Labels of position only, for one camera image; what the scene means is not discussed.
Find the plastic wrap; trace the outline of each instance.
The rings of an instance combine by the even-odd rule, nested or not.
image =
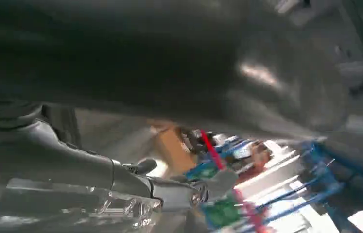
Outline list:
[[[0,232],[148,233],[160,217],[156,199],[20,179],[0,185]]]

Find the red rod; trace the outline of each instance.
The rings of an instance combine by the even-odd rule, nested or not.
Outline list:
[[[224,169],[224,167],[225,167],[224,163],[223,163],[220,155],[217,153],[216,149],[214,148],[214,146],[211,144],[210,139],[208,138],[206,132],[204,132],[203,130],[200,130],[200,132],[201,132],[201,137],[203,138],[203,141],[204,141],[205,145],[207,146],[208,151],[210,152],[210,155],[211,155],[213,161],[215,162],[217,168],[219,170]],[[254,204],[244,201],[244,196],[238,189],[234,189],[234,195],[236,196],[236,200],[239,203],[243,204],[243,206],[245,207],[245,209],[247,211],[247,215],[250,220],[250,224],[254,224],[256,232],[264,233],[264,227],[262,224],[263,220],[257,214]]]

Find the blue rack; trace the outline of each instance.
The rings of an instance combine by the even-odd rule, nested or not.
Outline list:
[[[324,190],[310,196],[305,202],[300,203],[290,209],[287,209],[275,216],[271,216],[263,221],[263,225],[267,225],[268,223],[275,221],[279,218],[285,217],[303,207],[306,205],[310,205],[313,203],[318,202],[324,202],[326,198],[330,197],[331,195],[339,192],[344,184],[338,182],[331,171],[327,168],[327,164],[325,163],[325,157],[322,154],[321,150],[317,149],[317,146],[315,144],[308,144],[307,147],[305,147],[304,152],[301,155],[301,158],[306,162],[306,164],[310,165],[310,172],[314,176],[313,179],[310,181],[304,183],[301,187],[292,190],[286,194],[283,194],[273,200],[270,200],[260,206],[256,207],[256,210],[260,213],[264,208],[272,205],[273,203],[276,203],[278,201],[283,201],[288,198],[297,196],[298,191],[311,187],[313,185],[322,185],[324,187]],[[248,226],[247,228],[242,225],[241,230],[239,232],[241,233],[252,233],[254,232],[254,226]]]

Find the bolt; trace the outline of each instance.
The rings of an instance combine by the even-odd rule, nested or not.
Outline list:
[[[200,203],[200,194],[196,193],[193,194],[193,196],[191,197],[191,203],[193,204],[193,206],[198,205],[198,203]]]

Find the person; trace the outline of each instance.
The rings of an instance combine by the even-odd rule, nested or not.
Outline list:
[[[272,151],[267,148],[263,141],[256,141],[249,145],[250,156],[243,158],[243,164],[251,164],[249,168],[239,173],[236,185],[258,176],[266,169],[264,165],[272,158]]]

